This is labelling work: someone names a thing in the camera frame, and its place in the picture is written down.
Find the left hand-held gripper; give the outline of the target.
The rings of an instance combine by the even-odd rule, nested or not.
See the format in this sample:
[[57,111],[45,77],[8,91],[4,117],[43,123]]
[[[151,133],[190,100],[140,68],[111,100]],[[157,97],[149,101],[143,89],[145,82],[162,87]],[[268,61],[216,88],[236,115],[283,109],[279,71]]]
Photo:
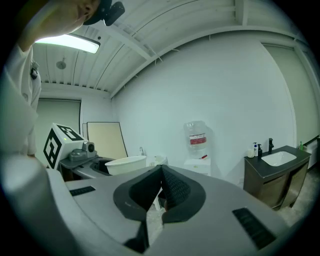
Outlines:
[[110,176],[112,158],[98,156],[95,144],[69,126],[53,123],[44,144],[46,166],[57,170],[65,181]]

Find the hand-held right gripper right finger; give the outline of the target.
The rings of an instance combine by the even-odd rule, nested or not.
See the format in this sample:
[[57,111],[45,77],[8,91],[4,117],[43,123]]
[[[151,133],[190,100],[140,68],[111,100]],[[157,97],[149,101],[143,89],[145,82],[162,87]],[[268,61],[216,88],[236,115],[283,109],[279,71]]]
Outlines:
[[188,221],[205,203],[204,188],[195,180],[167,165],[162,165],[161,171],[161,188],[167,202],[167,210],[162,215],[162,222],[171,224]]

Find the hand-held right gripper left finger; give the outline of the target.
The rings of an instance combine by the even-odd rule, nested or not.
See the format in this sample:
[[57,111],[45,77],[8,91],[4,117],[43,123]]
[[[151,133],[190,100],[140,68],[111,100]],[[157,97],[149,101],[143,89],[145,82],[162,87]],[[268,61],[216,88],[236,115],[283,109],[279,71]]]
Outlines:
[[139,222],[135,237],[124,245],[138,253],[149,248],[147,212],[162,187],[162,166],[157,165],[147,172],[119,185],[113,193],[113,201],[122,215]]

